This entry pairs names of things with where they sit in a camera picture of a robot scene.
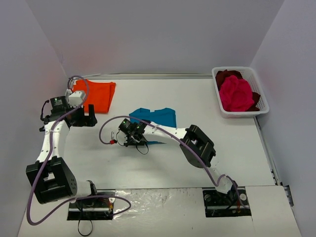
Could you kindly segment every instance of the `laundry basket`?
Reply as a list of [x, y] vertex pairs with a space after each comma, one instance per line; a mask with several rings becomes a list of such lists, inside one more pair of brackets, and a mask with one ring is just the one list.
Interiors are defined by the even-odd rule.
[[[241, 73], [242, 77], [250, 84], [252, 92], [257, 92], [258, 94], [261, 95], [260, 100], [257, 104], [257, 108], [260, 109], [260, 111], [253, 111], [253, 112], [228, 112], [224, 110], [221, 98], [219, 96], [219, 91], [217, 88], [216, 84], [216, 74], [218, 71], [238, 71]], [[221, 110], [221, 115], [224, 118], [249, 118], [249, 117], [255, 117], [260, 114], [266, 114], [269, 111], [269, 105], [267, 102], [267, 99], [263, 93], [263, 90], [261, 88], [261, 85], [258, 80], [258, 76], [256, 72], [250, 68], [250, 67], [217, 67], [212, 69], [212, 74], [213, 74], [213, 79], [214, 79], [214, 86], [215, 86], [215, 91], [217, 95], [217, 99], [219, 102], [220, 110]]]

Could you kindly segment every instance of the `white wall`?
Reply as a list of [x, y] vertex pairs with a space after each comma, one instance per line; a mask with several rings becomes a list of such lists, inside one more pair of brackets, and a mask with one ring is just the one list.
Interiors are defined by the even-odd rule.
[[250, 65], [283, 0], [27, 0], [69, 76]]
[[259, 119], [304, 237], [316, 236], [316, 1], [285, 0], [251, 66], [270, 112]]
[[24, 0], [0, 2], [0, 235], [17, 236], [39, 155], [43, 102], [64, 93], [58, 58]]

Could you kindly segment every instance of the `white table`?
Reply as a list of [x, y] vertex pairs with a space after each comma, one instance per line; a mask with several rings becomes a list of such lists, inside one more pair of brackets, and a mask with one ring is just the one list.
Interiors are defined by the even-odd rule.
[[[274, 185], [254, 120], [221, 118], [213, 80], [114, 82], [117, 86], [110, 112], [97, 115], [98, 124], [93, 128], [72, 127], [64, 155], [78, 180], [92, 180], [98, 189], [116, 189], [117, 195], [132, 202], [132, 209], [114, 220], [94, 221], [92, 237], [300, 236], [283, 187]], [[205, 218], [200, 187], [212, 184], [202, 169], [187, 162], [178, 146], [152, 145], [143, 156], [134, 148], [99, 142], [98, 132], [103, 122], [140, 107], [151, 110], [169, 107], [176, 111], [178, 127], [198, 125], [215, 143], [220, 169], [240, 186], [246, 186], [252, 216]], [[121, 121], [105, 127], [104, 139], [110, 139], [111, 131]], [[57, 205], [40, 205], [36, 198], [33, 203], [34, 220]], [[120, 200], [115, 203], [115, 209], [124, 206]], [[66, 218], [67, 206], [36, 227], [24, 218], [19, 237], [79, 236], [77, 222]]]
[[[176, 111], [178, 127], [199, 126], [214, 142], [218, 168], [240, 186], [274, 185], [254, 119], [224, 119], [212, 79], [116, 80], [107, 115], [97, 115], [95, 127], [72, 127], [64, 160], [76, 178], [92, 180], [99, 189], [151, 189], [213, 187], [202, 169], [188, 163], [179, 146], [152, 145], [147, 155], [134, 147], [103, 145], [101, 125], [114, 116], [138, 108], [166, 107]], [[123, 119], [103, 130], [109, 141]]]

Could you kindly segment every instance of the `white robotic arm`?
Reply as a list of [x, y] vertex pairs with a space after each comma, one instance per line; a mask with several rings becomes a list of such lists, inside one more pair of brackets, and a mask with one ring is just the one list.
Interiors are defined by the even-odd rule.
[[52, 132], [52, 153], [42, 172], [35, 189], [35, 195], [39, 203], [47, 203], [62, 198], [84, 197], [95, 195], [96, 189], [91, 181], [77, 182], [73, 173], [63, 160], [66, 137], [71, 126], [94, 126], [97, 120], [94, 115], [93, 105], [89, 105], [89, 115], [85, 116], [83, 106], [76, 110], [71, 116], [57, 122], [56, 120], [80, 105], [85, 97], [84, 91], [76, 91], [66, 96], [50, 99], [52, 104], [51, 115], [46, 116], [44, 127], [39, 130], [45, 133], [43, 146], [39, 157], [34, 164], [28, 165], [26, 174], [33, 184], [37, 173], [50, 151], [50, 133]]
[[[219, 160], [215, 157], [216, 152], [214, 150], [214, 143], [201, 131], [196, 125], [191, 125], [189, 128], [174, 128], [149, 122], [151, 126], [148, 126], [142, 122], [131, 123], [125, 119], [119, 126], [119, 130], [126, 135], [125, 146], [141, 146], [145, 145], [149, 141], [157, 141], [172, 145], [178, 145], [178, 140], [183, 141], [189, 146], [203, 161], [203, 163], [209, 168], [209, 172], [214, 180], [218, 180], [222, 173], [218, 169]], [[198, 168], [203, 168], [200, 162], [193, 156], [187, 148], [180, 145], [188, 162]], [[226, 176], [220, 179], [219, 185], [215, 187], [218, 192], [227, 194], [232, 188], [232, 182]]]

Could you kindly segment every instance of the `purple cable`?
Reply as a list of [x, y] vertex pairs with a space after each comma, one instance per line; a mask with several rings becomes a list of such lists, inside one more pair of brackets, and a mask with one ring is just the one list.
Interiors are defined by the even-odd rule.
[[217, 182], [215, 182], [213, 176], [211, 175], [211, 173], [209, 172], [207, 166], [204, 164], [204, 162], [201, 160], [201, 158], [200, 158], [187, 144], [185, 144], [185, 143], [184, 143], [183, 141], [181, 141], [179, 138], [177, 138], [176, 136], [174, 136], [173, 134], [171, 134], [170, 132], [164, 130], [163, 128], [161, 128], [161, 127], [159, 127], [159, 126], [156, 127], [156, 126], [154, 126], [154, 125], [152, 125], [152, 124], [150, 124], [150, 123], [148, 123], [148, 122], [146, 122], [146, 121], [143, 121], [143, 120], [141, 120], [141, 119], [139, 119], [139, 118], [135, 118], [135, 117], [131, 117], [131, 116], [116, 116], [116, 117], [113, 117], [113, 118], [107, 120], [107, 121], [101, 126], [101, 128], [100, 128], [100, 131], [99, 131], [99, 140], [100, 140], [103, 144], [106, 144], [106, 145], [110, 144], [110, 142], [105, 142], [105, 141], [102, 140], [101, 133], [102, 133], [102, 130], [103, 130], [104, 126], [105, 126], [106, 124], [108, 124], [110, 121], [112, 121], [112, 120], [114, 120], [114, 119], [119, 119], [119, 118], [135, 119], [135, 120], [140, 121], [140, 122], [142, 122], [142, 123], [144, 123], [144, 124], [146, 124], [146, 125], [148, 125], [148, 126], [150, 126], [150, 127], [155, 127], [155, 128], [157, 128], [158, 130], [164, 132], [165, 134], [167, 134], [167, 135], [169, 135], [170, 137], [172, 137], [173, 139], [175, 139], [177, 142], [179, 142], [182, 146], [184, 146], [189, 152], [191, 152], [191, 153], [194, 155], [194, 157], [198, 160], [198, 162], [202, 165], [202, 167], [203, 167], [204, 170], [206, 171], [207, 175], [209, 176], [209, 178], [211, 179], [211, 181], [212, 181], [212, 183], [213, 183], [213, 185], [214, 185], [215, 187], [218, 187], [218, 186], [219, 186], [219, 183], [220, 183], [220, 181], [221, 181], [221, 179], [222, 179], [223, 177], [227, 177], [227, 178], [233, 183], [233, 187], [234, 187], [234, 189], [236, 190], [236, 194], [237, 194], [237, 197], [238, 197], [238, 199], [239, 199], [240, 204], [241, 204], [244, 208], [249, 209], [248, 207], [246, 207], [246, 206], [242, 203], [242, 201], [241, 201], [241, 199], [240, 199], [240, 195], [239, 195], [238, 189], [237, 189], [237, 184], [232, 180], [231, 177], [229, 177], [229, 176], [227, 176], [227, 175], [225, 175], [225, 174], [222, 174], [221, 176], [219, 176]]
[[[87, 93], [86, 93], [86, 96], [85, 98], [83, 99], [83, 102], [80, 103], [77, 107], [75, 107], [73, 110], [65, 113], [64, 115], [62, 115], [61, 117], [59, 117], [53, 124], [53, 126], [51, 127], [51, 131], [53, 131], [57, 125], [58, 122], [60, 122], [61, 120], [63, 120], [65, 117], [67, 117], [68, 115], [70, 115], [71, 113], [73, 113], [74, 111], [76, 111], [77, 109], [79, 109], [83, 104], [84, 102], [86, 101], [87, 99], [87, 96], [89, 94], [89, 85], [88, 83], [86, 82], [86, 79], [84, 79], [83, 77], [81, 76], [72, 76], [71, 78], [69, 78], [68, 80], [68, 83], [67, 83], [67, 87], [69, 89], [69, 84], [70, 84], [70, 81], [73, 80], [74, 78], [80, 78], [84, 81], [85, 85], [86, 85], [86, 88], [87, 88]], [[28, 199], [28, 203], [27, 203], [27, 208], [26, 208], [26, 218], [28, 220], [28, 223], [32, 226], [36, 226], [36, 225], [39, 225], [40, 223], [42, 223], [43, 221], [45, 221], [51, 214], [53, 214], [59, 207], [61, 207], [62, 205], [68, 203], [69, 201], [72, 201], [72, 200], [75, 200], [76, 198], [70, 198], [68, 200], [65, 200], [63, 201], [61, 204], [59, 204], [58, 206], [56, 206], [53, 210], [51, 210], [46, 216], [44, 216], [41, 220], [37, 221], [37, 222], [33, 222], [31, 220], [31, 205], [32, 205], [32, 198], [33, 198], [33, 194], [35, 192], [35, 188], [36, 188], [36, 185], [40, 179], [40, 175], [42, 174], [47, 162], [48, 162], [48, 159], [50, 158], [51, 154], [52, 154], [52, 151], [53, 151], [53, 132], [50, 132], [49, 133], [49, 152], [47, 154], [47, 157], [46, 159], [44, 160], [43, 164], [41, 165], [40, 169], [39, 169], [39, 172], [38, 174], [36, 175], [35, 177], [35, 180], [34, 180], [34, 183], [32, 185], [32, 188], [31, 188], [31, 192], [30, 192], [30, 195], [29, 195], [29, 199]], [[114, 213], [113, 215], [117, 215], [117, 214], [120, 214], [122, 212], [125, 212], [127, 211], [128, 209], [131, 208], [131, 203], [123, 198], [123, 197], [117, 197], [117, 196], [104, 196], [104, 195], [99, 195], [99, 196], [89, 196], [89, 197], [79, 197], [77, 198], [78, 200], [83, 200], [83, 199], [90, 199], [90, 198], [117, 198], [117, 199], [121, 199], [121, 200], [124, 200], [126, 201], [128, 204], [129, 204], [129, 207], [126, 208], [125, 210], [122, 210], [122, 211], [119, 211], [117, 213]]]

